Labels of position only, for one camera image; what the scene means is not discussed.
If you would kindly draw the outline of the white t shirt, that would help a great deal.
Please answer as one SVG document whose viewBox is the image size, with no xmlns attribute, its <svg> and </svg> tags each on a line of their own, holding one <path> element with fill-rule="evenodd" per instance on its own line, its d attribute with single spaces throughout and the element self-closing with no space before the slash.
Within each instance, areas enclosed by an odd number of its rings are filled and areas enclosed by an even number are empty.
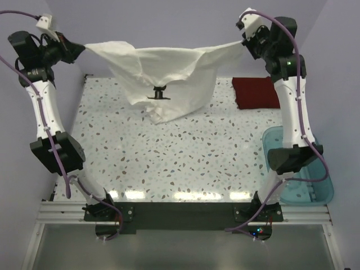
<svg viewBox="0 0 360 270">
<path fill-rule="evenodd" d="M 186 116 L 213 96 L 218 69 L 240 59 L 240 41 L 200 48 L 135 48 L 124 41 L 86 44 L 107 62 L 128 102 L 154 124 Z"/>
</svg>

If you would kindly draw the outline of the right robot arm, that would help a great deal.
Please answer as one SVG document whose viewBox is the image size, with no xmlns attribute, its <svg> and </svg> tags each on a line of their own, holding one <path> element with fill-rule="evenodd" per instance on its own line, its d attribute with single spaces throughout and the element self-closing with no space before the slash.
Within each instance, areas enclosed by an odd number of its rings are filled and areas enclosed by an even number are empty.
<svg viewBox="0 0 360 270">
<path fill-rule="evenodd" d="M 249 207 L 241 210 L 246 218 L 276 212 L 285 182 L 317 158 L 323 147 L 317 145 L 307 113 L 305 98 L 306 69 L 295 42 L 296 21 L 290 17 L 271 20 L 270 28 L 262 23 L 260 13 L 246 10 L 239 18 L 238 28 L 244 29 L 243 45 L 254 59 L 265 61 L 276 91 L 283 127 L 281 148 L 267 154 L 269 171 L 265 185 L 257 191 Z"/>
</svg>

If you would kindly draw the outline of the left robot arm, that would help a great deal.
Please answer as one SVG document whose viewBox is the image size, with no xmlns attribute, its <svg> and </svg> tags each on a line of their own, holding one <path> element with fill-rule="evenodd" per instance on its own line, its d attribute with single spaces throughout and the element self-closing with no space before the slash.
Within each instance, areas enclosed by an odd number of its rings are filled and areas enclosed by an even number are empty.
<svg viewBox="0 0 360 270">
<path fill-rule="evenodd" d="M 65 181 L 65 196 L 71 197 L 70 184 L 75 183 L 87 203 L 84 210 L 95 218 L 116 214 L 111 195 L 85 173 L 86 156 L 80 143 L 61 122 L 56 101 L 55 76 L 52 67 L 62 61 L 72 64 L 85 50 L 84 45 L 68 41 L 60 32 L 51 38 L 39 38 L 27 31 L 17 31 L 8 41 L 18 57 L 12 69 L 25 88 L 37 121 L 37 139 L 30 144 L 35 157 L 51 172 Z"/>
</svg>

